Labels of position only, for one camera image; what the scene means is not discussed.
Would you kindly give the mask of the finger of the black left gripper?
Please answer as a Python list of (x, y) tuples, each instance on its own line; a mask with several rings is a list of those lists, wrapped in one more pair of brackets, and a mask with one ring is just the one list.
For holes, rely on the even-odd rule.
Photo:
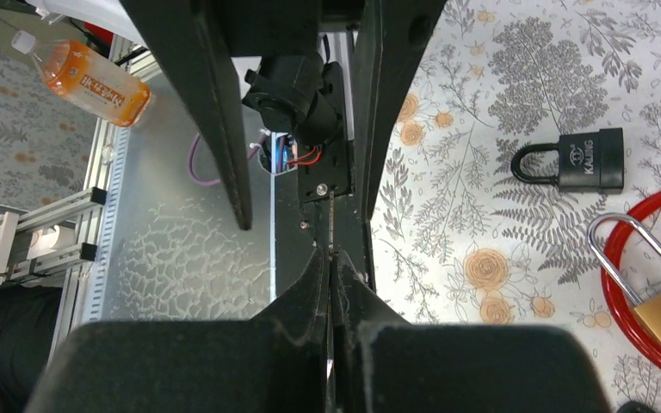
[(355, 198), (371, 219), (392, 130), (445, 0), (364, 3), (352, 58)]
[(235, 57), (314, 51), (317, 1), (124, 1), (206, 141), (238, 227), (252, 226)]

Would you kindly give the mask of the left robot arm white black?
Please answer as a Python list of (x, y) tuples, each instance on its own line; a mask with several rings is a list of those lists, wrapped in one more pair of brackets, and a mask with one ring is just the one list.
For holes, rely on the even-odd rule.
[[(213, 154), (235, 220), (252, 224), (243, 108), (303, 145), (334, 139), (352, 124), (361, 215), (372, 216), (389, 135), (442, 1), (37, 1), (39, 15), (72, 17), (146, 46)], [(355, 42), (353, 113), (321, 94), (320, 37)]]

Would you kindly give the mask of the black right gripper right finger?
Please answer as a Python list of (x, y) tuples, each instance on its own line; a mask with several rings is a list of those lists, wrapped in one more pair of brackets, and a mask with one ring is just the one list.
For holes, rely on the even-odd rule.
[(584, 347), (548, 325), (410, 324), (344, 252), (331, 260), (343, 412), (606, 412)]

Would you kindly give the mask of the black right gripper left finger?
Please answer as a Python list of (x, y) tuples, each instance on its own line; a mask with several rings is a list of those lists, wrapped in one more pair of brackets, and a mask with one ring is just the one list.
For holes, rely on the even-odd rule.
[(104, 321), (70, 333), (30, 412), (323, 412), (330, 260), (254, 317)]

